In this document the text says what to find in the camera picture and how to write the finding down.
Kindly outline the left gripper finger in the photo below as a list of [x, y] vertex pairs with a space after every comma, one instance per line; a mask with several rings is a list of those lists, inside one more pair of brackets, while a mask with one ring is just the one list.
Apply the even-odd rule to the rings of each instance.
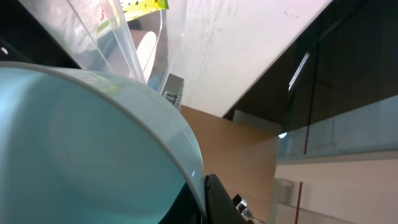
[[205, 177], [207, 223], [248, 224], [215, 174]]

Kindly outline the light blue bowl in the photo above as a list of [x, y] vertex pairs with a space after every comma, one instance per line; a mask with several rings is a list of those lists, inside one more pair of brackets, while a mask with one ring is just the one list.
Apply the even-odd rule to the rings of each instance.
[[128, 77], [1, 63], [2, 223], [208, 219], [181, 112]]

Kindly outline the yellow snack wrapper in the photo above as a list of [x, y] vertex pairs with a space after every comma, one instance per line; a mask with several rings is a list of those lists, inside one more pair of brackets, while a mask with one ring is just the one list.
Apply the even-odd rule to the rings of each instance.
[[127, 21], [169, 8], [168, 0], [120, 0]]

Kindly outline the clear plastic bin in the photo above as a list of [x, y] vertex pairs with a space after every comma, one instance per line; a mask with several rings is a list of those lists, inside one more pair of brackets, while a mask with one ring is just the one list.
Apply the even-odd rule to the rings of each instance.
[[84, 70], [129, 77], [162, 93], [181, 46], [187, 2], [127, 21], [117, 0], [21, 0]]

